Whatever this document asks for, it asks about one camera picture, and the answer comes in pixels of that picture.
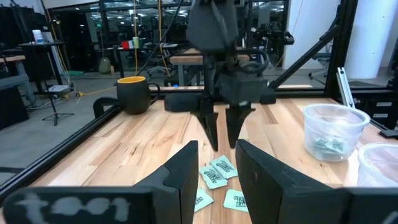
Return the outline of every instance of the mug handle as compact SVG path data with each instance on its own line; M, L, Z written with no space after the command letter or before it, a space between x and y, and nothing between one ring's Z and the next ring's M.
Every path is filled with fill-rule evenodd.
M155 85L157 88L157 96L153 100L150 101L150 104L153 105L160 97L160 86L156 83L148 83L148 85Z

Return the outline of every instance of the black mug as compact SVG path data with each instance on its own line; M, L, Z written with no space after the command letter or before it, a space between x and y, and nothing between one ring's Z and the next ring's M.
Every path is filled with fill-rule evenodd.
M150 100L149 85L155 85L157 96ZM118 101L120 107L128 114L141 114L148 110L160 96L160 86L147 83L145 77L121 78L117 83Z

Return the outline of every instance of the wooden tabletop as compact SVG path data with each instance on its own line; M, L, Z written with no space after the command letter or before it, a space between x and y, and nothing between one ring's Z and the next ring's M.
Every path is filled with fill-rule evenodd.
M13 56L13 57L6 57L7 62L15 62L18 60L25 60L25 56L23 55L18 55L18 56ZM4 62L4 58L0 58L0 63Z
M183 52L183 54L199 54L200 52L197 49L188 49ZM248 61L249 56L247 55L238 55L238 59ZM196 55L196 56L172 56L170 57L170 63L173 65L201 65L203 63L203 56Z
M303 84L303 85L281 85L279 88L313 88L313 86L308 85L308 84ZM157 90L156 87L149 87L151 90ZM204 86L161 86L161 90L204 90Z
M253 107L245 120L240 138L266 151L284 163L332 187L356 185L358 149L372 142L391 142L378 135L373 125L365 128L354 154L344 162L321 162L309 155L303 146L303 109L314 103L335 103L323 99L280 99L274 105ZM214 152L196 117L189 113L164 111L158 101L141 115L120 113L84 143L78 146L52 170L39 178L34 186L132 186L161 166L186 143L199 143L199 166L225 155L236 166L235 150L229 148L226 105L216 105L218 116L219 151ZM228 186L209 190L199 176L198 187L213 197L214 203L195 213L196 224L250 223L248 213L223 208L228 189L241 190L233 177Z

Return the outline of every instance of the green card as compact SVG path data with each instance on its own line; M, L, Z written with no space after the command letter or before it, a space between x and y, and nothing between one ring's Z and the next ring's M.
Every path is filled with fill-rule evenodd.
M195 202L195 212L213 203L214 200L203 189L198 189Z
M228 181L224 179L219 172L213 166L206 166L199 169L199 173L205 180L209 189L216 189L228 184Z
M210 164L213 165L225 179L238 176L238 171L226 156L220 156L220 158L210 161Z
M249 212L246 201L243 197L243 192L229 189L226 192L224 200L224 208L239 210L242 212Z

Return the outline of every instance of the clear plastic container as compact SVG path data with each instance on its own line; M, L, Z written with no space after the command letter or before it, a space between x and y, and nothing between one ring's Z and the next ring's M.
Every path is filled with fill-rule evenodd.
M398 145L367 144L358 152L360 187L398 187Z
M321 161L346 160L355 150L370 117L357 109L334 104L315 104L304 108L304 145Z

